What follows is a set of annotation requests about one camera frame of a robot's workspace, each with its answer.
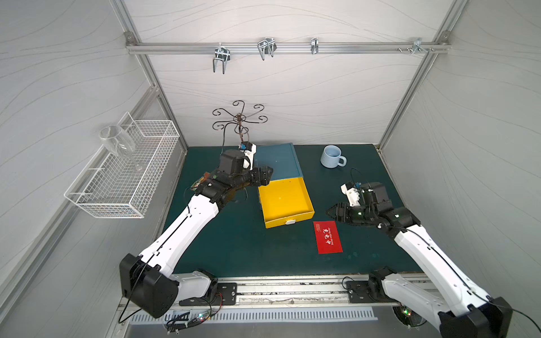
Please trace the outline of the red postcard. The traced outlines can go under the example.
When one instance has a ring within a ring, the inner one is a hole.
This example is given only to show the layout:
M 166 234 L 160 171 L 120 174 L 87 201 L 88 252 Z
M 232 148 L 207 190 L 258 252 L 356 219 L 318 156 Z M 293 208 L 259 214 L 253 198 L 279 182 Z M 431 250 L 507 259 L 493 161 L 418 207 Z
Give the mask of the red postcard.
M 314 221 L 314 234 L 319 254 L 343 252 L 335 221 Z

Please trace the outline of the yellow top drawer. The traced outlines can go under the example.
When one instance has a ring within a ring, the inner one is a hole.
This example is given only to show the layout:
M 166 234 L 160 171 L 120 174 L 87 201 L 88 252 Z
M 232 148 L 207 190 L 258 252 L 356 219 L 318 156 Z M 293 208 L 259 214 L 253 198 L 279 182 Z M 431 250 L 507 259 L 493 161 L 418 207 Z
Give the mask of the yellow top drawer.
M 302 177 L 273 180 L 266 186 L 260 186 L 258 192 L 267 229 L 314 217 L 314 207 Z

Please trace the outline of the teal drawer cabinet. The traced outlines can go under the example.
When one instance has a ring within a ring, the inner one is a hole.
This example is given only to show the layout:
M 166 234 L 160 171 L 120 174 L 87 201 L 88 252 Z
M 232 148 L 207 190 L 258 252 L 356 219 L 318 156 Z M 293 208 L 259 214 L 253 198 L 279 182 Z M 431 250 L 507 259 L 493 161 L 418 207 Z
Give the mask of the teal drawer cabinet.
M 257 167 L 273 169 L 271 181 L 303 176 L 293 143 L 258 146 L 254 160 Z

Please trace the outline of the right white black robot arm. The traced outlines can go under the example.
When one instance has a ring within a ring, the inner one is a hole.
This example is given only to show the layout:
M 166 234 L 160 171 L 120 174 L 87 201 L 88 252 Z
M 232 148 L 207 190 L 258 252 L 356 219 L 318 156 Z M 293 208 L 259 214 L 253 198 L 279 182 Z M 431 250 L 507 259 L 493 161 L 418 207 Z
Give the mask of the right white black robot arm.
M 347 201 L 326 213 L 351 226 L 377 228 L 416 262 L 438 295 L 408 281 L 389 267 L 369 275 L 365 293 L 374 301 L 396 301 L 421 316 L 442 337 L 506 337 L 513 311 L 501 297 L 491 297 L 472 281 L 405 207 L 395 208 L 382 183 L 349 182 L 341 186 Z

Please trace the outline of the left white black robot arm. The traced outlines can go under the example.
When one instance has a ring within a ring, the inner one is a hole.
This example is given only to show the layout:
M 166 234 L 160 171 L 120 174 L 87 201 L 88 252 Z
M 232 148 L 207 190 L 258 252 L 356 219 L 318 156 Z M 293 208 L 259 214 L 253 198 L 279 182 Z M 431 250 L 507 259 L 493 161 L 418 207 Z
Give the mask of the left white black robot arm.
M 273 169 L 255 165 L 256 150 L 250 142 L 225 150 L 217 169 L 190 186 L 193 196 L 165 232 L 139 255 L 129 253 L 122 259 L 121 288 L 128 301 L 160 318 L 176 301 L 213 298 L 216 282 L 211 274 L 196 270 L 175 277 L 173 271 L 196 236 L 238 191 L 270 183 Z

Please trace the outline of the bronze mug tree stand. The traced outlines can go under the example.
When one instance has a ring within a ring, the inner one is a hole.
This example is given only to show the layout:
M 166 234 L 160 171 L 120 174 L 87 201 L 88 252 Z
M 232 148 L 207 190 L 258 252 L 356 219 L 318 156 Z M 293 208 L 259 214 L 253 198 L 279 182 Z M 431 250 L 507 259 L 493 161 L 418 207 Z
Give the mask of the bronze mug tree stand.
M 226 132 L 231 126 L 233 132 L 239 137 L 240 143 L 250 142 L 249 140 L 249 124 L 260 125 L 268 122 L 269 118 L 266 115 L 262 115 L 265 106 L 263 104 L 255 104 L 253 106 L 254 112 L 251 114 L 245 114 L 246 103 L 243 100 L 235 100 L 232 105 L 234 107 L 240 107 L 240 112 L 232 114 L 225 108 L 215 108 L 212 111 L 214 117 L 226 116 L 227 120 L 215 121 L 212 125 L 213 130 L 222 132 L 222 145 L 223 149 L 226 141 Z

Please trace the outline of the green snack packet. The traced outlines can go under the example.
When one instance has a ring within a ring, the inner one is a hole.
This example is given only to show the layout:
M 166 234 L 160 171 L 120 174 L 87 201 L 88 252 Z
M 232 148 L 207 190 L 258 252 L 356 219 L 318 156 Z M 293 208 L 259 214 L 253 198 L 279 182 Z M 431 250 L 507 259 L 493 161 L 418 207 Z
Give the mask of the green snack packet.
M 198 187 L 206 180 L 208 179 L 210 176 L 210 173 L 206 172 L 203 174 L 203 176 L 201 176 L 198 180 L 196 180 L 191 186 L 190 186 L 190 190 L 192 191 L 196 191 L 198 189 Z

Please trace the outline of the light blue mug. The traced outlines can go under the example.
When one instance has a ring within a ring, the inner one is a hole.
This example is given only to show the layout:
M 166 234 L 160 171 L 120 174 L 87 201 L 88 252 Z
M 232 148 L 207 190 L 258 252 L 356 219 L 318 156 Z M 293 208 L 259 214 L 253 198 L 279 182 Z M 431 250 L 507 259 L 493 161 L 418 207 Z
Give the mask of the light blue mug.
M 320 162 L 323 167 L 334 169 L 337 167 L 345 167 L 347 159 L 342 155 L 342 151 L 338 146 L 328 145 L 321 154 Z

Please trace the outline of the metal double hook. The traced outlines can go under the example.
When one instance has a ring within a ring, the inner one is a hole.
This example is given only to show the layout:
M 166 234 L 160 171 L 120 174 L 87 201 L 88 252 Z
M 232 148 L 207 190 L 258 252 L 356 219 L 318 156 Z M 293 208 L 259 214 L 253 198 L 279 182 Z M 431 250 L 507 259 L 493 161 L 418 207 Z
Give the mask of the metal double hook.
M 230 61 L 230 57 L 230 50 L 225 48 L 224 46 L 220 46 L 219 48 L 215 49 L 213 58 L 213 72 L 216 73 L 218 65 L 221 64 L 222 74 L 225 74 L 225 70 L 227 68 L 228 62 Z

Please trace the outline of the clear wine glass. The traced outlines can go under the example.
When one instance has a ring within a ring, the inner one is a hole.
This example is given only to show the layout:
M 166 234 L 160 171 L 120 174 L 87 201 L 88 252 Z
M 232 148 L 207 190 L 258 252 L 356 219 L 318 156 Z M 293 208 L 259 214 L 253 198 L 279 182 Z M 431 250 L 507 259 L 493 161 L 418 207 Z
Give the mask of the clear wine glass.
M 137 150 L 134 139 L 120 125 L 110 125 L 99 131 L 99 138 L 104 147 L 114 156 L 128 159 L 137 172 L 142 166 L 135 159 Z

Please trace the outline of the small metal clip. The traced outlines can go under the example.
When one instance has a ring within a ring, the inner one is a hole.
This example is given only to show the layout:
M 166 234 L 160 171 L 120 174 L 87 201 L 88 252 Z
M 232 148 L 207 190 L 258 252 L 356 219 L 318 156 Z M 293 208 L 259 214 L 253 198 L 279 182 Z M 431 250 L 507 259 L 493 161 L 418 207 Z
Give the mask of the small metal clip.
M 311 54 L 317 55 L 319 52 L 319 40 L 317 37 L 311 39 Z

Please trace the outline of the white vent strip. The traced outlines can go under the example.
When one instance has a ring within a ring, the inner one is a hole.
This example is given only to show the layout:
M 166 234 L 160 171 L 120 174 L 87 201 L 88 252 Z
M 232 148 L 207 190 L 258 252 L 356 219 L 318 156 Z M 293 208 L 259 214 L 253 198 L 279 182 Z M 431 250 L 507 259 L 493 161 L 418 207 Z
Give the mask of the white vent strip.
M 168 311 L 160 318 L 139 313 L 130 319 L 132 325 L 165 325 L 175 317 L 185 323 L 204 313 L 203 308 L 181 308 Z M 327 308 L 222 308 L 211 324 L 234 323 L 338 323 L 376 321 L 378 318 L 369 306 Z

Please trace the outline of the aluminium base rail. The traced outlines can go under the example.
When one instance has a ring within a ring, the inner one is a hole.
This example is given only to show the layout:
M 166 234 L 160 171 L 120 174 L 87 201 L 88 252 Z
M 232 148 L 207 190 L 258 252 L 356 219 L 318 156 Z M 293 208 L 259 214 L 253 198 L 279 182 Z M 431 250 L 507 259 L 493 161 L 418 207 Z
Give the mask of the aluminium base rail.
M 342 282 L 349 279 L 356 281 L 372 280 L 376 282 L 375 278 L 369 278 L 366 275 L 360 275 L 356 279 L 347 276 L 340 277 L 338 275 L 297 276 L 294 278 L 282 276 L 279 279 L 270 277 L 244 277 L 240 279 L 215 279 L 209 283 L 209 288 L 211 283 L 237 283 L 236 304 L 232 306 L 262 307 L 295 304 L 322 306 L 324 304 L 351 304 L 349 303 L 347 292 L 342 287 Z M 187 289 L 184 288 L 184 284 L 182 283 L 176 294 L 176 298 L 172 297 L 174 293 L 170 291 L 167 291 L 164 295 L 159 294 L 158 307 L 155 310 L 149 310 L 148 314 L 158 318 L 170 310 L 171 307 L 179 306 L 178 302 L 180 300 L 203 297 L 207 291 L 196 291 L 195 295 L 187 294 Z M 217 311 L 219 307 L 212 306 L 211 304 L 204 307 L 208 308 L 210 306 L 214 311 Z

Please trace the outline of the aluminium top rail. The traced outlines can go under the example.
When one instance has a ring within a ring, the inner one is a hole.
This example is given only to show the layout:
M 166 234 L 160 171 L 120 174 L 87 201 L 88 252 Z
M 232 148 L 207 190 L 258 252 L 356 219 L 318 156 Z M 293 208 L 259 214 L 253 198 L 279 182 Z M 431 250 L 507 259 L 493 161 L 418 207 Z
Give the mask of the aluminium top rail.
M 224 46 L 231 55 L 256 55 L 259 53 L 256 42 L 230 43 L 140 43 L 127 46 L 132 55 L 213 55 L 215 49 Z M 318 54 L 401 54 L 398 48 L 406 49 L 412 42 L 321 42 Z M 447 53 L 452 45 L 423 42 L 426 47 L 435 49 L 436 54 Z M 275 55 L 312 55 L 311 42 L 276 42 Z

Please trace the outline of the metal bracket with bolts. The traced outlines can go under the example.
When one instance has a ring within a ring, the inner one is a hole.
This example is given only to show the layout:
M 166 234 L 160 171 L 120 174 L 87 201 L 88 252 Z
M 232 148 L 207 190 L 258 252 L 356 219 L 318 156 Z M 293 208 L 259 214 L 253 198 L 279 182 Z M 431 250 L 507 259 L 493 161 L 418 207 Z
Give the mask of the metal bracket with bolts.
M 435 49 L 432 47 L 426 47 L 423 45 L 422 39 L 417 38 L 412 42 L 412 45 L 406 49 L 398 48 L 398 52 L 402 54 L 431 54 L 435 52 Z

